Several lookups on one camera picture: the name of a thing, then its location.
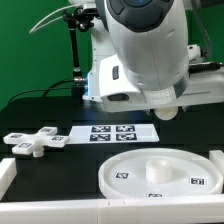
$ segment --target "white plastic piece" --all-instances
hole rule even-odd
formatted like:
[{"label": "white plastic piece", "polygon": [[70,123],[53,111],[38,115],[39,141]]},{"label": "white plastic piece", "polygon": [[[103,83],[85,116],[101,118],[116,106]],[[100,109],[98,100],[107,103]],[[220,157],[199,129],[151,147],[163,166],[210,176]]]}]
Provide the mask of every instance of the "white plastic piece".
[{"label": "white plastic piece", "polygon": [[17,144],[12,148],[14,154],[30,155],[42,157],[44,155],[43,146],[64,147],[70,140],[69,136],[59,136],[56,127],[43,127],[36,134],[27,135],[21,133],[11,133],[4,137],[6,144]]},{"label": "white plastic piece", "polygon": [[[150,160],[165,161],[167,173],[153,170],[154,176],[149,177],[146,163]],[[168,161],[172,164],[172,178]],[[174,149],[139,149],[118,154],[100,167],[98,176],[100,190],[107,198],[220,194],[223,188],[223,176],[208,159]]]},{"label": "white plastic piece", "polygon": [[220,170],[224,176],[224,153],[221,150],[214,150],[209,152],[209,159]]},{"label": "white plastic piece", "polygon": [[69,144],[158,142],[153,124],[73,126]]},{"label": "white plastic piece", "polygon": [[1,224],[195,224],[224,222],[224,195],[0,203]]},{"label": "white plastic piece", "polygon": [[176,117],[178,113],[178,107],[171,107],[171,108],[157,108],[154,110],[155,115],[164,121],[168,121]]},{"label": "white plastic piece", "polygon": [[15,159],[3,159],[0,163],[0,200],[17,174]]},{"label": "white plastic piece", "polygon": [[165,159],[153,159],[146,163],[146,179],[152,183],[164,184],[172,179],[172,163]]}]

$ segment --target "black cable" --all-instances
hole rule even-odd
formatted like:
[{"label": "black cable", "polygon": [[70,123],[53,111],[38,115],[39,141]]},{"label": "black cable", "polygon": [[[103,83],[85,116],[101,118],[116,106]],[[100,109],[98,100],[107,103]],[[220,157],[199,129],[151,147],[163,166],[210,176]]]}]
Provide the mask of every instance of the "black cable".
[{"label": "black cable", "polygon": [[224,4],[224,0],[201,0],[200,3],[202,8],[207,8]]},{"label": "black cable", "polygon": [[216,71],[220,68],[224,67],[224,64],[219,62],[211,62],[206,64],[195,64],[189,66],[189,73],[195,74],[199,72],[205,72],[205,71]]},{"label": "black cable", "polygon": [[71,86],[71,87],[62,87],[62,88],[49,88],[49,89],[35,89],[35,90],[28,90],[28,91],[24,91],[24,92],[21,92],[21,93],[18,93],[18,94],[16,94],[15,96],[13,96],[9,101],[8,101],[8,105],[10,104],[10,103],[12,103],[12,101],[16,98],[16,97],[18,97],[18,96],[20,96],[20,95],[23,95],[23,94],[27,94],[27,93],[35,93],[35,92],[43,92],[43,91],[47,91],[47,90],[49,90],[49,91],[56,91],[56,90],[63,90],[63,89],[72,89],[72,88],[83,88],[83,86]]},{"label": "black cable", "polygon": [[[56,83],[54,83],[53,85],[49,86],[48,89],[52,89],[52,88],[54,88],[54,87],[56,87],[56,86],[59,86],[59,85],[65,84],[65,83],[69,83],[69,82],[74,82],[74,79],[65,79],[65,80],[61,80],[61,81],[56,82]],[[50,91],[51,91],[51,90],[46,90],[46,91],[44,92],[44,94],[42,95],[42,97],[46,97],[47,94],[48,94]]]},{"label": "black cable", "polygon": [[201,31],[201,33],[203,35],[204,40],[205,40],[206,51],[207,51],[205,57],[206,58],[211,58],[212,57],[212,44],[211,44],[210,37],[208,35],[207,30],[205,29],[205,27],[203,25],[203,22],[201,20],[201,17],[199,15],[196,1],[195,0],[191,0],[191,4],[192,4],[193,13],[194,13],[196,22],[197,22],[197,24],[199,26],[199,29],[200,29],[200,31]]}]

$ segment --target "cable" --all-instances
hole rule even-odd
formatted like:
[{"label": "cable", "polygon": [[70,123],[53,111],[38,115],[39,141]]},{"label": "cable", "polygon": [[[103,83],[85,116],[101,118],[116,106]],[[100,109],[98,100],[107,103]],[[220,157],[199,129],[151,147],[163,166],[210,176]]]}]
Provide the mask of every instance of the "cable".
[{"label": "cable", "polygon": [[224,0],[201,0],[200,2],[202,8],[224,4]]},{"label": "cable", "polygon": [[[73,82],[74,83],[74,79],[65,79],[65,80],[56,82],[53,85],[51,85],[50,87],[48,87],[48,89],[52,89],[52,88],[54,88],[56,86],[59,86],[59,85],[65,84],[65,83],[69,83],[69,82]],[[42,97],[46,97],[49,92],[50,92],[50,90],[46,90],[44,92],[44,94],[42,95]]]},{"label": "cable", "polygon": [[76,87],[76,88],[81,88],[83,86],[71,86],[71,87],[62,87],[62,88],[48,88],[48,89],[35,89],[35,90],[28,90],[28,91],[24,91],[24,92],[21,92],[21,93],[18,93],[16,94],[15,96],[13,96],[9,101],[8,101],[8,105],[18,96],[20,95],[23,95],[23,94],[27,94],[27,93],[34,93],[34,92],[43,92],[43,91],[56,91],[56,90],[63,90],[63,89],[72,89],[73,87]]},{"label": "cable", "polygon": [[224,64],[220,63],[220,62],[194,64],[194,65],[189,66],[189,73],[190,74],[195,74],[195,73],[205,72],[205,71],[216,71],[216,70],[219,70],[222,67],[224,67]]},{"label": "cable", "polygon": [[48,25],[50,25],[51,23],[54,23],[54,22],[56,22],[56,21],[58,21],[58,20],[60,20],[60,19],[63,19],[63,16],[57,17],[56,19],[53,19],[53,20],[51,20],[51,21],[49,21],[49,22],[47,22],[47,23],[45,23],[45,24],[43,24],[43,25],[37,27],[37,28],[34,29],[32,32],[30,31],[30,33],[34,33],[34,32],[36,32],[36,31],[38,31],[38,30],[41,30],[41,29],[43,29],[45,26],[48,26]]},{"label": "cable", "polygon": [[199,12],[198,12],[196,1],[191,0],[191,4],[192,4],[193,13],[194,13],[196,22],[197,22],[197,24],[199,26],[199,29],[200,29],[203,37],[204,37],[204,40],[205,40],[206,50],[207,50],[206,58],[211,58],[212,57],[212,45],[211,45],[210,37],[209,37],[208,32],[207,32],[207,30],[205,29],[205,27],[202,23],[201,17],[200,17]]},{"label": "cable", "polygon": [[63,11],[63,10],[65,10],[65,9],[70,9],[70,8],[76,8],[76,7],[78,7],[78,6],[80,6],[80,5],[78,5],[78,4],[76,4],[76,5],[69,5],[69,6],[66,6],[66,7],[63,7],[63,8],[60,8],[60,9],[57,9],[57,10],[55,10],[54,12],[52,12],[52,13],[50,13],[50,14],[48,14],[47,16],[45,16],[43,19],[41,19],[31,30],[30,30],[30,33],[33,33],[33,32],[35,32],[36,31],[36,29],[38,29],[39,27],[39,25],[41,25],[46,19],[48,19],[49,17],[51,17],[52,15],[54,15],[54,14],[56,14],[56,13],[58,13],[58,12],[60,12],[60,11]]}]

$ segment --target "white cross-shaped object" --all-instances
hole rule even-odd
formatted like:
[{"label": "white cross-shaped object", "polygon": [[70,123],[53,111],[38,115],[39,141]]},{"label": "white cross-shaped object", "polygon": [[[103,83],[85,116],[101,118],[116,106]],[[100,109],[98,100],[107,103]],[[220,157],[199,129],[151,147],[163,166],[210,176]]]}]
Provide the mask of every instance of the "white cross-shaped object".
[{"label": "white cross-shaped object", "polygon": [[36,134],[11,133],[4,137],[6,144],[16,145],[12,148],[14,154],[41,157],[44,155],[43,146],[64,147],[70,140],[69,136],[59,136],[56,127],[43,127]]}]

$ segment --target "white cylinder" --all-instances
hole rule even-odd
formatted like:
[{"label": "white cylinder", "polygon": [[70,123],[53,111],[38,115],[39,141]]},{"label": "white cylinder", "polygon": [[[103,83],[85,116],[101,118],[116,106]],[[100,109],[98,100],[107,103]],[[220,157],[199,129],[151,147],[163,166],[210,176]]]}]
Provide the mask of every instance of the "white cylinder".
[{"label": "white cylinder", "polygon": [[164,121],[169,121],[173,119],[178,113],[178,107],[171,108],[157,108],[154,110],[155,115]]},{"label": "white cylinder", "polygon": [[146,163],[146,179],[152,183],[164,184],[172,178],[172,164],[169,160],[154,159]]}]

